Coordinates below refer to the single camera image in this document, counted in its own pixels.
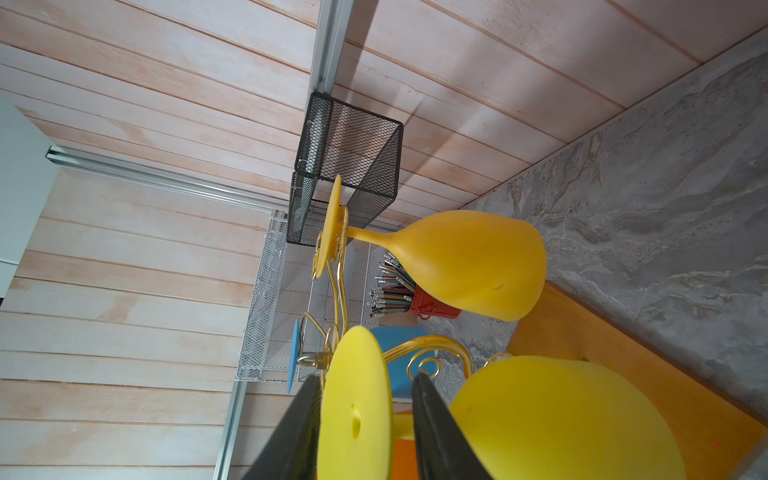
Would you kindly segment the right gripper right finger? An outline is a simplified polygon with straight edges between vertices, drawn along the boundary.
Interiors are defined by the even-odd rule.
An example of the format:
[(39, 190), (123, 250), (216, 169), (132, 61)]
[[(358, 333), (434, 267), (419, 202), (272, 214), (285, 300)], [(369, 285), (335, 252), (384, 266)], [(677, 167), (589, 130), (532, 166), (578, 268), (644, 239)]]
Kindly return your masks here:
[(424, 373), (413, 381), (412, 401), (420, 479), (491, 479)]

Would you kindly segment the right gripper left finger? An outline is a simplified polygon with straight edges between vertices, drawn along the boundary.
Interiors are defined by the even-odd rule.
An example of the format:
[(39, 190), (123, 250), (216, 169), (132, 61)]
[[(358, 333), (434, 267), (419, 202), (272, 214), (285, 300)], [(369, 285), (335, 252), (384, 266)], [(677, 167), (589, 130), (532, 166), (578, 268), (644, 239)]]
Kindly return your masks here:
[(316, 478), (321, 394), (317, 375), (303, 382), (244, 479)]

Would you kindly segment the light yellow wine glass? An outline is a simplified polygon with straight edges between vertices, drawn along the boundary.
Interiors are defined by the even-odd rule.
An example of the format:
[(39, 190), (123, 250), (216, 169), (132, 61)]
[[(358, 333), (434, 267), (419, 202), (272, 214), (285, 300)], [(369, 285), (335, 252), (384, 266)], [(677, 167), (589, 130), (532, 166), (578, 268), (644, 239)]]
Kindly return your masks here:
[(684, 461), (652, 402), (592, 363), (498, 357), (474, 370), (467, 350), (422, 336), (383, 352), (357, 326), (335, 342), (324, 372), (316, 475), (391, 479), (397, 439), (414, 440), (412, 386), (392, 397), (387, 363), (411, 356), (491, 479), (682, 479)]

